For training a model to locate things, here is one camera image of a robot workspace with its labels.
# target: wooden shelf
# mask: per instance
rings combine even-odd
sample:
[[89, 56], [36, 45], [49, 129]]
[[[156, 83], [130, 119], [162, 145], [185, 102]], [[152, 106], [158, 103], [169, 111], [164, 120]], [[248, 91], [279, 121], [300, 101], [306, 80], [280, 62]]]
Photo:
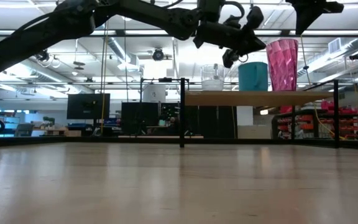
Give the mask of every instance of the wooden shelf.
[[322, 91], [186, 91], [188, 106], [290, 106], [333, 97]]

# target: ceiling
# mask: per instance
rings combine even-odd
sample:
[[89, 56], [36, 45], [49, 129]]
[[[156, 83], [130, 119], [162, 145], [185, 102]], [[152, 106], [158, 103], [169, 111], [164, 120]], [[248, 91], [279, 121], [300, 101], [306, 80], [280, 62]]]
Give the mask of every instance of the ceiling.
[[[238, 1], [244, 3], [244, 8], [249, 8], [249, 1]], [[358, 29], [358, 0], [339, 0], [345, 4], [346, 9], [342, 14], [323, 14], [319, 17], [309, 29]], [[45, 13], [52, 12], [55, 8], [53, 4], [55, 0], [0, 0], [0, 29], [11, 30], [17, 29], [26, 22], [41, 16]], [[166, 5], [168, 1], [157, 1], [158, 5]], [[281, 0], [254, 0], [254, 4], [260, 6], [264, 14], [265, 20], [259, 29], [294, 29], [296, 22], [296, 13], [285, 1]], [[13, 7], [30, 7], [30, 8], [13, 8]], [[196, 0], [184, 0], [177, 7], [194, 8], [196, 7]], [[231, 14], [238, 15], [238, 10], [234, 6], [224, 6], [220, 22], [224, 22]], [[245, 24], [246, 19], [241, 20], [241, 24]], [[111, 30], [116, 29], [158, 29], [138, 21], [126, 21], [121, 16], [114, 16], [110, 18], [108, 28]], [[281, 37], [262, 37], [261, 40], [266, 44], [271, 43]], [[164, 60], [158, 64], [152, 64], [150, 53], [155, 48], [161, 48], [167, 55], [173, 55], [174, 45], [177, 43], [176, 60], [178, 65], [178, 77], [190, 78], [193, 82], [200, 82], [200, 69], [203, 65], [219, 63], [222, 64], [221, 57], [225, 49], [219, 49], [217, 46], [204, 44], [200, 49], [194, 46], [193, 39], [186, 41], [173, 40], [171, 37], [115, 37], [116, 42], [129, 54], [135, 54], [139, 58], [141, 66], [149, 67], [153, 65], [161, 70], [173, 68], [173, 60]], [[328, 43], [334, 40], [335, 37], [305, 37], [303, 38], [304, 49], [299, 49], [298, 63], [304, 64], [303, 51], [305, 52], [306, 59], [311, 59], [328, 48]], [[101, 74], [104, 72], [101, 67], [102, 52], [104, 41], [100, 37], [83, 37], [78, 39], [78, 48], [76, 50], [76, 40], [64, 40], [48, 48], [48, 52], [54, 55], [59, 61], [55, 60], [50, 64], [44, 63], [43, 66], [49, 65], [45, 72], [58, 74], [66, 78], [65, 82], [70, 80], [73, 82], [84, 82], [87, 78], [92, 78], [95, 82], [101, 81]], [[76, 65], [74, 61], [83, 62], [84, 70], [75, 70]], [[106, 81], [117, 82], [114, 85], [107, 85], [108, 89], [126, 89], [126, 81], [130, 82], [129, 88], [136, 89], [140, 80], [140, 72], [125, 72], [120, 70], [117, 66], [121, 64], [114, 52], [108, 47], [106, 59]], [[267, 57], [265, 51], [255, 52], [249, 54], [248, 62], [266, 62]], [[321, 66], [315, 72], [324, 73], [326, 76], [336, 74], [349, 66], [355, 66], [357, 62], [348, 62], [345, 65], [345, 60], [340, 57], [336, 58], [334, 62]], [[40, 68], [34, 62], [33, 70]], [[237, 66], [233, 66], [231, 70], [227, 70], [227, 82], [238, 81]], [[348, 75], [343, 75], [343, 78], [349, 78]], [[19, 82], [23, 79], [20, 75], [10, 77], [9, 81]], [[0, 79], [0, 81], [8, 81], [7, 77]], [[90, 90], [100, 89], [99, 85], [87, 87]]]

